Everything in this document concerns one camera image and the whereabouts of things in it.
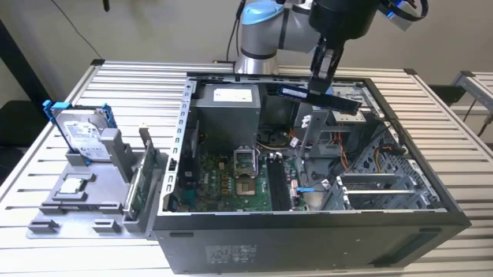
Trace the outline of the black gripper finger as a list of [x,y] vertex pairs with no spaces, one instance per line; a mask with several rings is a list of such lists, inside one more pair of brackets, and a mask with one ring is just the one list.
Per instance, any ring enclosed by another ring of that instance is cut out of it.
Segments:
[[343,54],[343,44],[340,44],[339,46],[334,48],[334,51],[331,54],[331,60],[330,60],[330,66],[328,66],[328,80],[334,79],[335,70],[339,65],[342,54]]
[[327,48],[324,38],[319,38],[310,65],[308,89],[324,93],[330,84],[327,81],[328,67],[331,62],[331,49]]

